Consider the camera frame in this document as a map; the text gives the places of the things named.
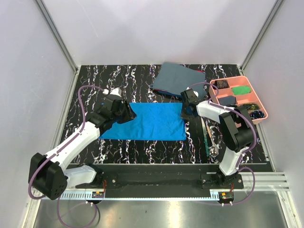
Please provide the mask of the blue cloth napkin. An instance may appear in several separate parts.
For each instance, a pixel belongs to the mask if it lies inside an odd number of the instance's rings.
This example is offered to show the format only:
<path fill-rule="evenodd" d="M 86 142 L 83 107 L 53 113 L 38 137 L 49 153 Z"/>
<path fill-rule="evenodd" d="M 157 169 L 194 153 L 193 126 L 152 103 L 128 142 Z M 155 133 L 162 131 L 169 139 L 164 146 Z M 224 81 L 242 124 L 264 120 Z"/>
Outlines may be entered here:
<path fill-rule="evenodd" d="M 127 123 L 114 123 L 100 139 L 140 141 L 184 141 L 185 122 L 181 103 L 131 103 L 137 117 Z"/>

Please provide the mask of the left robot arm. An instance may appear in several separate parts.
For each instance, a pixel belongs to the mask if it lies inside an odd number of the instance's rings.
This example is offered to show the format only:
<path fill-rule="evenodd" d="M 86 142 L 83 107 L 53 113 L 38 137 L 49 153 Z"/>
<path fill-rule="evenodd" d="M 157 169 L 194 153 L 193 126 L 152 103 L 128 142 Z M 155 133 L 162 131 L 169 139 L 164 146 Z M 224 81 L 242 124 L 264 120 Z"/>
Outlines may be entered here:
<path fill-rule="evenodd" d="M 130 104 L 118 95 L 109 94 L 100 108 L 85 117 L 84 123 L 59 146 L 45 155 L 36 153 L 30 161 L 28 184 L 51 200 L 67 188 L 88 184 L 98 188 L 103 181 L 100 169 L 93 165 L 68 168 L 71 161 L 90 143 L 97 140 L 114 123 L 123 124 L 136 118 Z"/>

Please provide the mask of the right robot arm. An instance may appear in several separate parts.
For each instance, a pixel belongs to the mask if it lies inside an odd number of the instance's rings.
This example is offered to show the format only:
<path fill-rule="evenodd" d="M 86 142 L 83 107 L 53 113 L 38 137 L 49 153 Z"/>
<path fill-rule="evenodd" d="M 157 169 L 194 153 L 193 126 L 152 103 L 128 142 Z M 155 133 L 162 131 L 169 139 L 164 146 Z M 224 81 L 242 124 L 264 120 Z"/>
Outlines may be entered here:
<path fill-rule="evenodd" d="M 243 106 L 222 106 L 199 99 L 191 88 L 181 92 L 181 97 L 182 119 L 188 121 L 204 117 L 219 124 L 226 150 L 217 172 L 211 176 L 207 184 L 227 188 L 238 175 L 241 157 L 253 149 L 257 142 L 257 133 L 247 109 Z"/>

